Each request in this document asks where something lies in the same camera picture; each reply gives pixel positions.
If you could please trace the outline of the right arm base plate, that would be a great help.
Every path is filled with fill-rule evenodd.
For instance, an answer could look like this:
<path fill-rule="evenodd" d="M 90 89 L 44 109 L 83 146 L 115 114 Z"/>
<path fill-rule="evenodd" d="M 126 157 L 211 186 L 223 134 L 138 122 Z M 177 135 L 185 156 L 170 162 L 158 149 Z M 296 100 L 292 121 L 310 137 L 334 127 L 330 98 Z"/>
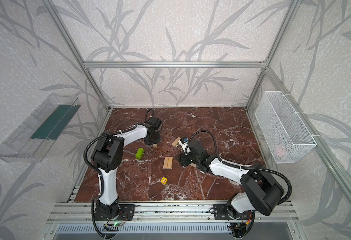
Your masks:
<path fill-rule="evenodd" d="M 232 207 L 227 208 L 226 204 L 213 204 L 212 214 L 215 220 L 248 221 L 251 220 L 251 212 L 237 213 Z"/>

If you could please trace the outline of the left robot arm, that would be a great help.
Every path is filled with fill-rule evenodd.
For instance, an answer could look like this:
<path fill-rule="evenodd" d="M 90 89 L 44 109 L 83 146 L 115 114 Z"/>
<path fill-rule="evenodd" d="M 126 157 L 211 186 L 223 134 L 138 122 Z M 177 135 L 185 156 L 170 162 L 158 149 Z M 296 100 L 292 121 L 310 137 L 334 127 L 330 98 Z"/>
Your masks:
<path fill-rule="evenodd" d="M 108 215 L 116 215 L 119 212 L 117 169 L 123 159 L 124 147 L 141 139 L 147 146 L 159 143 L 161 127 L 162 120 L 151 117 L 126 130 L 116 133 L 105 132 L 86 146 L 83 153 L 84 161 L 99 177 L 97 211 Z"/>

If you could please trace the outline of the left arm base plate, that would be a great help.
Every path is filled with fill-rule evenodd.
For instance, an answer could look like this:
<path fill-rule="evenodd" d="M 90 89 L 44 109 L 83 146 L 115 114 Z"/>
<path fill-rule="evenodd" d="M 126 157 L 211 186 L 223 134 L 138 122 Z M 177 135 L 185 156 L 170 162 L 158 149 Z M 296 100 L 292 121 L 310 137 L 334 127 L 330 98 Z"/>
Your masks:
<path fill-rule="evenodd" d="M 135 213 L 136 205 L 134 204 L 122 204 L 119 205 L 115 214 L 108 215 L 104 213 L 100 208 L 96 207 L 95 210 L 95 221 L 132 221 Z"/>

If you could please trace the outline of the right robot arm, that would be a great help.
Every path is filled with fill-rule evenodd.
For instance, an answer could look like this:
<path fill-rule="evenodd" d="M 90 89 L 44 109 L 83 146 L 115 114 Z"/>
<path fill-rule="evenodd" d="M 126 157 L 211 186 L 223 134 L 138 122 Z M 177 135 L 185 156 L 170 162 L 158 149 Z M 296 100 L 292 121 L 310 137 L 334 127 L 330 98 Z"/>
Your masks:
<path fill-rule="evenodd" d="M 243 193 L 234 194 L 226 203 L 228 216 L 239 219 L 250 211 L 269 216 L 275 206 L 284 203 L 292 193 L 292 186 L 283 174 L 266 169 L 260 162 L 240 165 L 210 155 L 200 141 L 181 139 L 183 153 L 178 161 L 183 167 L 195 165 L 203 174 L 224 177 L 243 187 Z"/>

